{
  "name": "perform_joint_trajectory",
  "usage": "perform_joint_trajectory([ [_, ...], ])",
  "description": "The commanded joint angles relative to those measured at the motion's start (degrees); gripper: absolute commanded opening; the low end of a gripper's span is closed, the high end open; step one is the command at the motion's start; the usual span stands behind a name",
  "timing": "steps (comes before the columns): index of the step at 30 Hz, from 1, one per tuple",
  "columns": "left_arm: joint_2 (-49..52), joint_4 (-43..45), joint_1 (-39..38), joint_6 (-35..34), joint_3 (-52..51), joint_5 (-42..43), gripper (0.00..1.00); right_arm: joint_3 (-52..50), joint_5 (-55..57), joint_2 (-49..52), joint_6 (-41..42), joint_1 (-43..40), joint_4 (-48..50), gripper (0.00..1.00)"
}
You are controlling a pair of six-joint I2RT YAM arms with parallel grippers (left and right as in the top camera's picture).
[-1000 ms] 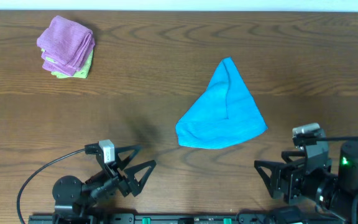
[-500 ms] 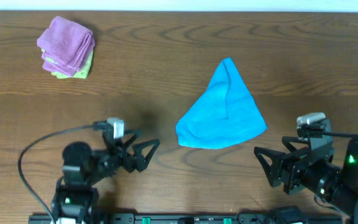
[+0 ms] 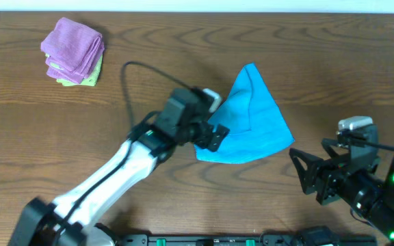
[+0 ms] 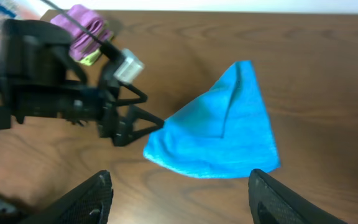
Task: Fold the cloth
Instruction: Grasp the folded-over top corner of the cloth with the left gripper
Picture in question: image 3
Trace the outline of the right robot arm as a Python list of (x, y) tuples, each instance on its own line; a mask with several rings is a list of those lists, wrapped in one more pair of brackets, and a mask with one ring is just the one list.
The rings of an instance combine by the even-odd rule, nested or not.
[(304, 194), (314, 193), (322, 206), (344, 200), (394, 245), (394, 147), (378, 142), (375, 124), (341, 129), (321, 145), (328, 159), (289, 151)]

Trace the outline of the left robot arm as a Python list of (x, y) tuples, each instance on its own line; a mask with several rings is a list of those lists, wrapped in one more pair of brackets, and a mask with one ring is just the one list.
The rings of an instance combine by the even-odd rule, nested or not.
[(36, 197), (22, 210), (10, 245), (115, 245), (96, 227), (99, 219), (133, 185), (166, 162), (177, 146), (192, 143), (215, 152), (229, 129), (213, 126), (209, 116), (222, 102), (206, 88), (176, 88), (162, 111), (136, 124), (117, 153), (69, 192), (47, 204)]

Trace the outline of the blue cloth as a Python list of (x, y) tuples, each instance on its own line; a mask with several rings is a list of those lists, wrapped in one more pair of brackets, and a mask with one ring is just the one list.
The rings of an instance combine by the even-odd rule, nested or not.
[(288, 148), (294, 137), (255, 64), (245, 65), (209, 123), (230, 129), (217, 151), (195, 147), (199, 161), (243, 164)]

